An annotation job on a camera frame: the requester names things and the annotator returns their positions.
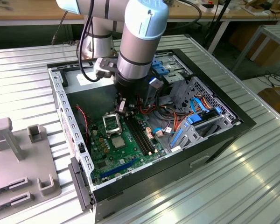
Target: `orange wire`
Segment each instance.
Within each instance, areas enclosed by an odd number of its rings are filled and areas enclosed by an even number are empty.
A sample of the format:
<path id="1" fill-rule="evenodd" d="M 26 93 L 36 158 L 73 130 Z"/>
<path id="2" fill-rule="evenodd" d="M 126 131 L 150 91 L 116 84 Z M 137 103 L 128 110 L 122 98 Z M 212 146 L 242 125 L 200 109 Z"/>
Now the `orange wire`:
<path id="1" fill-rule="evenodd" d="M 205 105 L 208 109 L 211 109 L 211 106 L 206 102 L 206 99 L 202 97 L 202 100 L 204 101 Z"/>

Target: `aluminum extrusion table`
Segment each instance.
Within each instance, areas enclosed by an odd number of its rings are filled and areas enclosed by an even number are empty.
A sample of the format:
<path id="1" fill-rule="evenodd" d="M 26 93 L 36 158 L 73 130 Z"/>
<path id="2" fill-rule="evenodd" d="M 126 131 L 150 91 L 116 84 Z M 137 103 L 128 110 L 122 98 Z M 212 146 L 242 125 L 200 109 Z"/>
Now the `aluminum extrusion table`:
<path id="1" fill-rule="evenodd" d="M 119 41 L 115 42 L 117 50 Z M 219 61 L 183 35 L 166 36 L 158 49 L 181 48 L 257 125 L 219 158 L 158 190 L 102 223 L 280 222 L 280 115 Z M 0 117 L 14 130 L 47 128 L 61 195 L 0 220 L 14 223 L 90 223 L 80 209 L 68 170 L 70 152 L 55 110 L 46 64 L 76 60 L 67 45 L 0 50 Z"/>
<path id="2" fill-rule="evenodd" d="M 247 43 L 241 54 L 238 56 L 235 65 L 231 69 L 232 72 L 235 72 L 236 69 L 239 67 L 245 56 L 248 54 L 249 50 L 253 46 L 253 44 L 257 41 L 259 36 L 261 34 L 266 35 L 265 40 L 261 43 L 260 47 L 257 49 L 257 54 L 261 52 L 261 50 L 264 48 L 264 46 L 268 43 L 270 39 L 276 41 L 278 44 L 280 44 L 280 25 L 274 25 L 274 26 L 260 26 L 255 31 L 253 37 L 250 39 L 250 41 Z"/>

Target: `metal bracket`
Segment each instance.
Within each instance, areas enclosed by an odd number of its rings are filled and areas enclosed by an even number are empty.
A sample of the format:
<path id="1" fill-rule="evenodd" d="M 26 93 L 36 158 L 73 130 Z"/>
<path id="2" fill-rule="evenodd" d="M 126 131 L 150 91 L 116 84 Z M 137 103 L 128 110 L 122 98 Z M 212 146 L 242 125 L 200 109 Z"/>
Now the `metal bracket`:
<path id="1" fill-rule="evenodd" d="M 113 58 L 104 58 L 99 64 L 99 67 L 104 70 L 119 73 L 119 70 L 117 68 L 117 60 Z"/>
<path id="2" fill-rule="evenodd" d="M 72 157 L 70 159 L 70 164 L 69 164 L 69 170 L 70 170 L 70 175 L 73 180 L 77 196 L 81 205 L 82 211 L 87 211 L 89 209 L 93 208 L 93 199 L 91 197 L 91 192 L 89 193 L 87 189 L 87 185 L 85 184 L 85 181 L 83 179 L 83 172 L 79 166 L 79 163 L 75 157 Z"/>

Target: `open computer chassis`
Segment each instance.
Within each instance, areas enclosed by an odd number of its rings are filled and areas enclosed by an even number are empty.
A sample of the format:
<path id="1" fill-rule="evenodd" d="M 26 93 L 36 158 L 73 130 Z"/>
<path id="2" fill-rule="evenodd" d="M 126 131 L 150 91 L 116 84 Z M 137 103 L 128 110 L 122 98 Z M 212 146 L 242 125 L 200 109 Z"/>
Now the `open computer chassis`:
<path id="1" fill-rule="evenodd" d="M 82 74 L 77 62 L 48 65 L 56 109 L 67 143 L 74 156 L 69 165 L 70 172 L 81 208 L 93 212 L 95 222 L 109 217 L 169 183 L 184 177 L 203 164 L 213 161 L 236 139 L 255 125 L 255 122 L 180 49 L 157 51 L 156 55 L 162 54 L 170 54 L 178 58 L 180 64 L 190 71 L 189 78 L 193 84 L 197 84 L 196 91 L 205 94 L 212 93 L 212 96 L 209 94 L 209 100 L 217 99 L 211 102 L 212 106 L 221 107 L 225 114 L 230 117 L 230 121 L 236 125 L 231 125 L 224 132 L 218 132 L 218 134 L 190 147 L 183 147 L 162 156 L 144 167 L 122 175 L 120 178 L 113 178 L 99 187 L 92 184 L 90 173 L 94 170 L 94 164 L 89 153 L 91 149 L 86 147 L 87 144 L 81 133 L 82 129 L 76 121 L 78 115 L 73 111 L 76 105 L 85 108 L 89 106 L 90 102 L 96 105 L 95 110 L 105 112 L 114 110 L 114 100 L 110 100 L 110 97 L 113 98 L 116 95 L 113 81 L 104 79 L 97 83 L 88 82 L 81 77 Z M 83 65 L 88 69 L 93 67 L 91 60 L 84 61 Z"/>

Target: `black cable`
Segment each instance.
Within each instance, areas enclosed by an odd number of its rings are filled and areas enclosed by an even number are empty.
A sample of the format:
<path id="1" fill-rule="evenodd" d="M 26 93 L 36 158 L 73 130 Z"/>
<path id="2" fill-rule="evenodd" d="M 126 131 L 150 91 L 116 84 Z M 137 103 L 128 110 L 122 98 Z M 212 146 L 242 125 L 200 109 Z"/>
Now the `black cable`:
<path id="1" fill-rule="evenodd" d="M 58 28 L 57 28 L 57 30 L 56 30 L 56 32 L 55 32 L 53 38 L 52 38 L 52 41 L 51 41 L 51 44 L 52 44 L 52 45 L 54 45 L 55 40 L 57 39 L 57 35 L 58 35 L 58 32 L 59 32 L 59 29 L 60 29 L 60 27 L 61 27 L 61 25 L 62 25 L 62 23 L 63 23 L 63 21 L 64 21 L 64 18 L 65 18 L 65 16 L 66 16 L 67 12 L 68 12 L 68 11 L 65 11 L 65 13 L 64 13 L 64 15 L 63 15 L 63 17 L 62 17 L 62 19 L 60 20 L 59 26 L 58 26 Z"/>
<path id="2" fill-rule="evenodd" d="M 222 11 L 220 12 L 219 16 L 217 17 L 215 24 L 214 24 L 214 25 L 212 26 L 212 28 L 210 29 L 210 34 L 205 38 L 205 41 L 204 41 L 203 44 L 202 44 L 202 46 L 203 46 L 204 48 L 206 48 L 206 46 L 207 46 L 207 44 L 208 44 L 208 42 L 209 42 L 211 36 L 213 35 L 213 33 L 215 33 L 216 30 L 218 29 L 218 27 L 219 27 L 219 25 L 220 25 L 220 20 L 221 20 L 223 14 L 224 14 L 224 12 L 225 12 L 225 10 L 226 10 L 226 8 L 228 7 L 228 5 L 229 5 L 230 2 L 231 2 L 231 0 L 226 0 L 226 1 L 225 1 L 225 4 L 224 4 L 224 6 L 223 6 L 223 8 L 222 8 Z"/>
<path id="3" fill-rule="evenodd" d="M 176 30 L 176 29 L 187 27 L 188 25 L 190 25 L 192 23 L 196 23 L 198 20 L 200 20 L 200 18 L 202 16 L 202 12 L 201 12 L 200 8 L 197 5 L 195 5 L 194 3 L 190 2 L 190 1 L 187 1 L 187 0 L 179 0 L 179 1 L 193 6 L 198 11 L 199 15 L 192 22 L 188 22 L 187 24 L 181 25 L 179 27 L 174 27 L 174 28 L 167 29 L 166 31 L 172 31 L 172 30 Z"/>
<path id="4" fill-rule="evenodd" d="M 269 84 L 268 84 L 267 82 L 261 80 L 260 77 L 264 77 L 264 78 L 269 82 Z M 271 86 L 271 87 L 273 87 L 273 88 L 274 88 L 275 86 L 280 86 L 280 75 L 272 74 L 272 73 L 271 73 L 270 71 L 268 71 L 268 70 L 265 72 L 264 75 L 257 75 L 256 78 L 257 78 L 259 81 L 261 81 L 262 83 L 265 83 L 265 84 L 267 84 L 268 86 Z M 274 83 L 274 82 L 272 82 L 272 81 L 270 80 L 270 78 L 276 80 L 276 81 L 279 82 L 279 83 Z"/>
<path id="5" fill-rule="evenodd" d="M 90 3 L 90 8 L 89 8 L 89 12 L 88 12 L 88 17 L 86 19 L 85 25 L 83 27 L 83 31 L 81 34 L 81 39 L 80 39 L 80 44 L 79 44 L 79 51 L 78 51 L 78 62 L 79 62 L 79 66 L 80 66 L 80 70 L 83 74 L 83 76 L 90 82 L 97 82 L 98 80 L 100 80 L 100 78 L 96 77 L 96 79 L 91 79 L 89 78 L 83 68 L 83 64 L 82 64 L 82 48 L 83 48 L 83 42 L 84 42 L 84 37 L 85 34 L 87 32 L 88 26 L 92 23 L 92 12 L 93 12 L 93 7 L 94 7 L 94 0 L 91 1 Z"/>
<path id="6" fill-rule="evenodd" d="M 204 43 L 204 41 L 205 41 L 205 38 L 210 34 L 210 28 L 211 28 L 211 26 L 212 26 L 212 24 L 213 24 L 213 22 L 214 22 L 214 20 L 215 20 L 215 17 L 216 17 L 216 14 L 217 14 L 217 11 L 218 11 L 218 8 L 219 8 L 219 5 L 220 5 L 220 1 L 218 0 L 218 3 L 217 3 L 217 8 L 216 8 L 216 11 L 215 11 L 215 14 L 214 14 L 214 17 L 213 17 L 213 19 L 212 19 L 212 21 L 211 21 L 211 23 L 210 23 L 210 26 L 209 26 L 209 28 L 207 29 L 207 31 L 205 32 L 205 35 L 204 35 L 204 38 L 203 38 L 203 43 Z"/>

